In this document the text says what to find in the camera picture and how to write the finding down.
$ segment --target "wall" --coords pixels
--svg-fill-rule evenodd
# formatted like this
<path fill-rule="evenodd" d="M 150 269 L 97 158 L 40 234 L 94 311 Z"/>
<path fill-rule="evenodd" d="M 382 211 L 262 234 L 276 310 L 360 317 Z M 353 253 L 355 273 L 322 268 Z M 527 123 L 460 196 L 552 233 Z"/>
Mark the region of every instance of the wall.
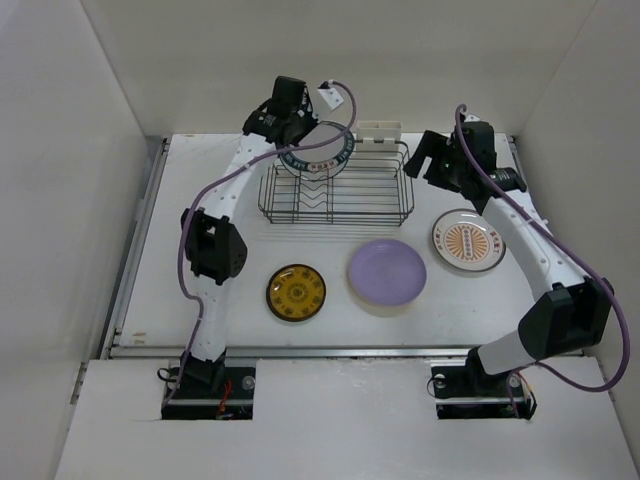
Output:
<path fill-rule="evenodd" d="M 0 2 L 0 477 L 53 475 L 146 158 L 76 0 Z"/>
<path fill-rule="evenodd" d="M 237 132 L 283 74 L 339 78 L 408 132 L 450 130 L 461 100 L 515 132 L 595 0 L 83 3 L 147 134 Z"/>
<path fill-rule="evenodd" d="M 636 464 L 640 357 L 640 4 L 599 0 L 519 139 L 524 171 L 556 234 L 613 283 L 632 335 L 616 409 Z M 614 317 L 597 350 L 611 375 L 620 359 Z"/>

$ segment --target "rack wire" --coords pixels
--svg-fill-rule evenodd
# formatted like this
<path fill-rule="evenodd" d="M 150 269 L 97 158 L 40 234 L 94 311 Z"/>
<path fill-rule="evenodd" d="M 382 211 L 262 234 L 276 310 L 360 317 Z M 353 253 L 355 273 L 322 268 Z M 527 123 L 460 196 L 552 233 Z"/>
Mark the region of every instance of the rack wire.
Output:
<path fill-rule="evenodd" d="M 400 226 L 414 208 L 412 179 L 402 167 L 409 147 L 367 151 L 356 141 L 346 167 L 331 178 L 307 180 L 280 160 L 260 180 L 258 208 L 271 223 Z"/>

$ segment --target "purple cable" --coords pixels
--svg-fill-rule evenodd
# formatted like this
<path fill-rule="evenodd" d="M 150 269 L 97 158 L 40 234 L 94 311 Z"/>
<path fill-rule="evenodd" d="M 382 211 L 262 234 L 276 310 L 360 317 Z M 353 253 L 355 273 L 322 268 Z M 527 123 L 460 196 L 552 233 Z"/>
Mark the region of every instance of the purple cable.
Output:
<path fill-rule="evenodd" d="M 500 197 L 502 197 L 505 202 L 509 204 L 511 208 L 513 208 L 522 218 L 524 218 L 528 223 L 531 223 L 531 226 L 540 234 L 543 238 L 547 239 L 553 245 L 558 247 L 561 251 L 563 251 L 571 260 L 573 260 L 580 268 L 582 268 L 587 274 L 602 288 L 607 295 L 607 299 L 611 302 L 611 306 L 613 307 L 613 311 L 616 313 L 616 317 L 618 318 L 618 323 L 620 324 L 620 331 L 622 333 L 622 359 L 620 360 L 620 365 L 618 366 L 618 370 L 611 377 L 609 381 L 607 381 L 604 385 L 599 387 L 589 387 L 586 385 L 581 385 L 570 378 L 565 377 L 562 373 L 560 373 L 555 368 L 547 365 L 546 363 L 536 362 L 535 365 L 542 367 L 551 373 L 553 373 L 560 380 L 568 383 L 572 387 L 575 387 L 579 390 L 583 390 L 585 392 L 592 393 L 600 393 L 611 390 L 622 378 L 624 375 L 627 366 L 629 365 L 629 359 L 631 357 L 631 340 L 629 338 L 629 327 L 627 326 L 627 321 L 624 317 L 624 312 L 622 311 L 622 307 L 618 303 L 618 300 L 613 295 L 613 292 L 609 289 L 609 286 L 604 282 L 602 277 L 598 275 L 598 273 L 591 268 L 589 265 L 585 263 L 577 254 L 575 254 L 571 249 L 562 243 L 560 240 L 555 238 L 551 233 L 549 233 L 544 227 L 542 227 L 538 222 L 533 220 L 531 216 L 520 206 L 518 203 L 509 197 L 492 179 L 489 175 L 487 175 L 482 167 L 478 164 L 475 158 L 473 158 L 473 154 L 471 150 L 469 150 L 469 146 L 462 134 L 462 118 L 461 114 L 467 111 L 467 106 L 463 103 L 458 105 L 456 108 L 456 134 L 458 136 L 458 140 L 460 141 L 460 145 L 462 146 L 462 150 L 464 150 L 467 159 L 473 166 L 473 168 L 478 172 L 480 177 L 486 182 L 487 185 L 491 187 L 491 189 L 496 192 Z"/>
<path fill-rule="evenodd" d="M 289 152 L 313 150 L 314 148 L 320 148 L 320 147 L 324 147 L 325 145 L 329 145 L 330 143 L 333 143 L 336 140 L 344 137 L 347 134 L 347 132 L 349 132 L 351 127 L 353 127 L 353 124 L 356 121 L 356 115 L 358 113 L 357 107 L 356 107 L 356 98 L 353 95 L 353 92 L 351 91 L 351 89 L 344 83 L 339 82 L 337 80 L 330 80 L 329 84 L 336 85 L 342 88 L 347 93 L 347 95 L 349 96 L 349 100 L 351 101 L 351 119 L 349 120 L 349 123 L 344 127 L 344 129 L 340 131 L 340 133 L 338 133 L 333 138 L 330 138 L 328 140 L 323 140 L 322 142 L 318 142 L 313 145 L 285 147 L 285 148 L 281 148 L 278 150 L 274 150 L 272 152 L 267 152 L 262 155 L 259 155 L 254 159 L 250 160 L 244 167 L 240 167 L 237 170 L 231 172 L 226 177 L 222 177 L 221 179 L 216 180 L 215 182 L 204 187 L 202 190 L 200 190 L 200 193 L 196 195 L 196 198 L 193 200 L 191 207 L 189 207 L 189 211 L 184 221 L 184 226 L 182 227 L 182 234 L 180 235 L 180 244 L 178 247 L 178 283 L 180 284 L 180 290 L 182 290 L 182 293 L 185 297 L 187 297 L 189 300 L 195 300 L 196 302 L 198 302 L 198 319 L 196 321 L 196 324 L 193 327 L 191 336 L 189 337 L 189 342 L 187 343 L 187 347 L 185 348 L 183 358 L 186 359 L 189 356 L 189 353 L 193 348 L 193 344 L 195 343 L 196 336 L 198 334 L 198 329 L 200 328 L 200 324 L 202 323 L 202 317 L 204 316 L 204 300 L 202 300 L 202 298 L 199 297 L 198 295 L 194 295 L 190 293 L 184 281 L 184 249 L 187 244 L 187 232 L 189 231 L 189 226 L 191 225 L 191 221 L 193 220 L 193 216 L 196 212 L 196 209 L 198 208 L 198 205 L 200 204 L 204 196 L 207 193 L 209 193 L 211 190 L 237 177 L 238 175 L 243 173 L 246 169 L 248 169 L 249 167 L 252 167 L 259 161 L 264 160 L 265 158 L 273 157 L 274 155 L 283 155 Z M 171 392 L 169 393 L 169 395 L 167 395 L 165 400 L 162 402 L 162 408 L 164 408 L 171 401 L 175 393 L 180 388 L 180 382 L 182 382 L 182 377 L 184 376 L 184 367 L 185 367 L 185 362 L 180 362 L 180 369 L 178 370 L 178 377 L 176 378 L 175 385 L 171 390 Z"/>

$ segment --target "purple hose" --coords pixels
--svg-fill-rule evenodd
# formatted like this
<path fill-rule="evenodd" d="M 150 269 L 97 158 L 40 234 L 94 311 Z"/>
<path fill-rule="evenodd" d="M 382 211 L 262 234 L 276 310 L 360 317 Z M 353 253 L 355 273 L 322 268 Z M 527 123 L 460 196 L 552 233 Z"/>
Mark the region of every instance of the purple hose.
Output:
<path fill-rule="evenodd" d="M 551 233 L 549 233 L 544 227 L 542 227 L 538 222 L 533 220 L 531 216 L 520 206 L 518 203 L 509 197 L 494 181 L 491 179 L 489 175 L 487 175 L 482 167 L 478 165 L 478 162 L 475 158 L 473 158 L 473 154 L 471 150 L 469 150 L 469 146 L 462 134 L 462 118 L 461 114 L 467 111 L 467 106 L 465 104 L 458 105 L 456 108 L 456 134 L 458 136 L 458 140 L 460 141 L 460 145 L 462 146 L 462 150 L 464 150 L 467 159 L 473 166 L 473 168 L 478 172 L 478 174 L 482 177 L 482 179 L 486 182 L 487 185 L 491 187 L 491 189 L 496 192 L 500 197 L 502 197 L 505 202 L 509 204 L 511 208 L 513 208 L 522 218 L 524 218 L 527 222 L 531 223 L 531 226 L 540 234 L 543 238 L 547 239 L 553 245 L 562 250 L 571 260 L 573 260 L 580 268 L 582 268 L 589 276 L 604 290 L 607 295 L 608 300 L 611 302 L 611 306 L 613 307 L 613 311 L 616 313 L 616 317 L 618 318 L 618 323 L 620 324 L 620 331 L 622 333 L 622 359 L 620 360 L 620 366 L 618 366 L 618 370 L 611 377 L 611 379 L 606 382 L 604 385 L 599 387 L 589 387 L 586 385 L 580 385 L 577 382 L 574 382 L 570 378 L 565 377 L 562 373 L 557 371 L 555 368 L 547 365 L 546 363 L 536 362 L 535 365 L 542 367 L 551 373 L 553 373 L 560 380 L 568 383 L 572 387 L 575 387 L 579 390 L 583 390 L 585 392 L 606 392 L 607 390 L 611 390 L 622 378 L 624 375 L 627 366 L 629 365 L 629 358 L 631 356 L 631 340 L 629 338 L 629 327 L 627 326 L 627 321 L 624 317 L 624 312 L 622 311 L 622 307 L 618 303 L 618 300 L 613 295 L 613 292 L 609 289 L 609 286 L 604 282 L 602 277 L 596 273 L 593 268 L 585 263 L 577 254 L 575 254 L 571 249 L 562 243 L 560 240 L 555 238 Z"/>
<path fill-rule="evenodd" d="M 183 359 L 186 359 L 189 356 L 189 353 L 193 348 L 193 344 L 195 343 L 196 336 L 198 334 L 198 329 L 200 328 L 200 324 L 202 323 L 202 317 L 204 316 L 204 300 L 202 300 L 202 298 L 199 297 L 198 295 L 194 295 L 190 293 L 184 281 L 184 249 L 187 244 L 187 232 L 189 231 L 189 226 L 191 225 L 191 221 L 193 220 L 193 216 L 196 212 L 196 209 L 198 208 L 198 205 L 200 204 L 204 196 L 207 193 L 209 193 L 211 190 L 237 177 L 242 172 L 244 172 L 247 168 L 252 167 L 259 161 L 264 160 L 265 158 L 273 157 L 275 155 L 283 155 L 289 152 L 300 152 L 303 150 L 312 150 L 314 148 L 324 147 L 325 145 L 329 145 L 330 143 L 333 143 L 336 140 L 344 137 L 347 134 L 347 132 L 349 132 L 351 127 L 353 127 L 353 124 L 356 121 L 356 115 L 358 113 L 357 107 L 356 107 L 356 98 L 353 95 L 353 92 L 351 91 L 351 89 L 344 83 L 339 82 L 337 80 L 331 80 L 329 83 L 342 88 L 347 93 L 347 95 L 349 96 L 349 100 L 351 101 L 351 119 L 349 120 L 349 123 L 344 127 L 344 129 L 340 131 L 340 133 L 338 133 L 333 138 L 324 140 L 322 142 L 319 142 L 313 145 L 285 147 L 279 150 L 274 150 L 272 152 L 267 152 L 262 155 L 259 155 L 254 159 L 250 160 L 246 166 L 240 167 L 237 170 L 231 172 L 226 177 L 222 177 L 221 179 L 216 180 L 215 182 L 204 187 L 202 190 L 200 190 L 198 195 L 196 195 L 196 198 L 193 200 L 191 207 L 189 207 L 189 211 L 187 212 L 187 217 L 185 218 L 185 221 L 184 221 L 184 226 L 182 227 L 182 234 L 180 235 L 180 244 L 178 247 L 178 283 L 180 284 L 180 290 L 182 290 L 182 293 L 185 297 L 187 297 L 189 300 L 195 300 L 196 302 L 198 302 L 198 319 L 196 321 L 196 324 L 193 327 L 191 336 L 189 337 L 189 342 L 187 343 L 187 347 L 184 350 Z M 178 377 L 176 378 L 175 385 L 171 390 L 171 392 L 169 393 L 169 395 L 167 395 L 165 400 L 162 402 L 162 408 L 164 408 L 171 401 L 175 393 L 178 391 L 178 388 L 180 388 L 180 382 L 182 381 L 182 377 L 184 376 L 184 367 L 185 367 L 185 362 L 181 361 L 180 369 L 178 370 Z"/>

